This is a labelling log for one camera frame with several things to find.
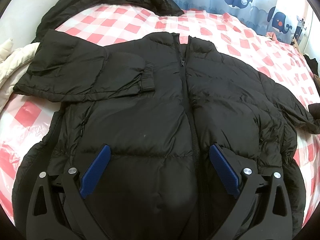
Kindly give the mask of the black puffer jacket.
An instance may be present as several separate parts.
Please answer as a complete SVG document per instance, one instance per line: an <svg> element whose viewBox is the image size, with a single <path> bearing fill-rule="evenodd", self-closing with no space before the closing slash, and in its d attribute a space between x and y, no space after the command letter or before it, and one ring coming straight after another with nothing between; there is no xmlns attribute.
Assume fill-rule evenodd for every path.
<svg viewBox="0 0 320 240"><path fill-rule="evenodd" d="M293 156L297 131L318 134L319 120L212 42L153 33L102 47L49 30L14 92L61 105L17 171L12 206L22 234L39 173L83 174L104 145L111 160L85 203L111 239L212 237L235 204L210 161L213 144L236 173L279 172L292 234L302 228L306 189Z"/></svg>

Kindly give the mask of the black coat at headboard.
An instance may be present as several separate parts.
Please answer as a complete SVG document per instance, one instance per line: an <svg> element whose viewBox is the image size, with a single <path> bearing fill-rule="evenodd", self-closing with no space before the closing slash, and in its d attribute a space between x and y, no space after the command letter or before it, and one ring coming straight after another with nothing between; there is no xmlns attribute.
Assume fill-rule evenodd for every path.
<svg viewBox="0 0 320 240"><path fill-rule="evenodd" d="M97 4L134 5L161 17L184 14L173 0L58 0L42 17L33 41L40 42L49 29L56 29L71 17Z"/></svg>

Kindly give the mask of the cream puffer jacket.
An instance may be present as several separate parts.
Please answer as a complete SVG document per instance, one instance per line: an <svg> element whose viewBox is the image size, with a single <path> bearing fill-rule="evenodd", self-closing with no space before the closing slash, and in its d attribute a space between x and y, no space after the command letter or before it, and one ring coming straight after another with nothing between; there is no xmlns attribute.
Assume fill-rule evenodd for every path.
<svg viewBox="0 0 320 240"><path fill-rule="evenodd" d="M11 38L1 43L1 111L13 93L13 87L27 71L35 56L39 42L13 50Z"/></svg>

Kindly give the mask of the dark clothes pile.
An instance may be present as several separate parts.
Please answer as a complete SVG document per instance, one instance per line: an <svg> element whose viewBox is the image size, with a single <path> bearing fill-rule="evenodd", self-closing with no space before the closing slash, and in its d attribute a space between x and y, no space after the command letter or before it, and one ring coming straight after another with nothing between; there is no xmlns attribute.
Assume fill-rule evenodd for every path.
<svg viewBox="0 0 320 240"><path fill-rule="evenodd" d="M319 75L318 75L318 62L315 58L311 59L309 55L304 54L304 59L306 60L309 68L312 72L312 78L315 85L319 86Z"/></svg>

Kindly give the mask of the pink checkered bed cover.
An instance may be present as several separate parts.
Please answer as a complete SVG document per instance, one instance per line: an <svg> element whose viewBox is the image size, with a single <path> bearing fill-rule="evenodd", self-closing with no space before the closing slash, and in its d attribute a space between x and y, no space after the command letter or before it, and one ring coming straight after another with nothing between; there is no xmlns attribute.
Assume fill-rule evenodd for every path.
<svg viewBox="0 0 320 240"><path fill-rule="evenodd" d="M319 102L312 72L293 46L260 36L229 14L188 10L179 17L160 17L130 5L101 4L78 13L58 30L100 46L157 31L178 33L181 43L198 37L285 86L304 107ZM46 100L11 94L1 111L1 206L9 218L13 217L11 194L17 169L31 146L47 134L58 109L58 104Z"/></svg>

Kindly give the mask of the whale print curtain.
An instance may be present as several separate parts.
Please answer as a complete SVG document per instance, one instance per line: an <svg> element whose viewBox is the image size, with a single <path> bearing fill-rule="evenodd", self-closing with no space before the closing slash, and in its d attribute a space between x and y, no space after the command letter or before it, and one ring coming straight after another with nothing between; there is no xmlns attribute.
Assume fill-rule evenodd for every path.
<svg viewBox="0 0 320 240"><path fill-rule="evenodd" d="M274 32L278 41L299 39L305 24L306 0L173 0L183 10L228 13L258 35Z"/></svg>

